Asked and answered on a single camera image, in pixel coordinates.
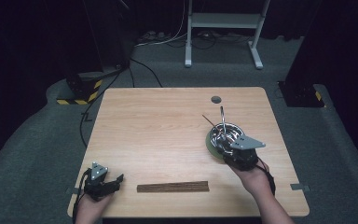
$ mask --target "black metal base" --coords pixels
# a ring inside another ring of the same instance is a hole
[[[289,107],[324,107],[321,94],[312,86],[301,87],[284,81],[278,82],[278,85]]]

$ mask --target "wooden tabletop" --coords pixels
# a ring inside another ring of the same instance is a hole
[[[214,96],[220,104],[211,101]],[[104,217],[258,217],[252,196],[223,161],[205,146],[212,125],[240,126],[266,144],[257,155],[268,164],[277,186],[276,198],[290,216],[309,208],[262,88],[109,89],[95,121],[79,176],[93,161],[109,168],[105,182],[124,174]],[[143,184],[208,181],[208,192],[138,193]],[[72,215],[75,195],[68,206]]]

